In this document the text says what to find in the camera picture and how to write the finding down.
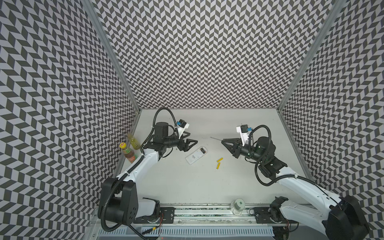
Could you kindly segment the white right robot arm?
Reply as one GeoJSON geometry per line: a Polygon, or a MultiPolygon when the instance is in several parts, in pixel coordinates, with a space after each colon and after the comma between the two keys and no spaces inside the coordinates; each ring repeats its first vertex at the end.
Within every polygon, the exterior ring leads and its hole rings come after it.
{"type": "Polygon", "coordinates": [[[320,187],[275,156],[276,146],[269,127],[260,125],[252,129],[241,125],[237,133],[240,138],[223,139],[221,143],[233,157],[243,156],[255,165],[255,176],[261,185],[278,183],[311,204],[307,207],[286,197],[276,197],[269,208],[273,222],[291,220],[304,224],[330,240],[363,240],[369,234],[370,226],[355,197],[342,197],[320,187]]]}

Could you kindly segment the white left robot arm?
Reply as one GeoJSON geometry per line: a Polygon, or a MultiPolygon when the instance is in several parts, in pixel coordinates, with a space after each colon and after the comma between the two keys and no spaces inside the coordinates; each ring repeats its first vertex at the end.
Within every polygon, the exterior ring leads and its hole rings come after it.
{"type": "Polygon", "coordinates": [[[137,218],[155,222],[161,217],[158,200],[139,198],[138,182],[167,156],[167,149],[176,147],[179,151],[188,152],[197,144],[196,140],[188,138],[190,133],[186,130],[189,124],[184,120],[176,121],[174,115],[171,117],[172,125],[153,121],[151,132],[140,147],[140,158],[118,176],[103,182],[98,218],[104,231],[115,231],[121,225],[131,226],[137,218]]]}

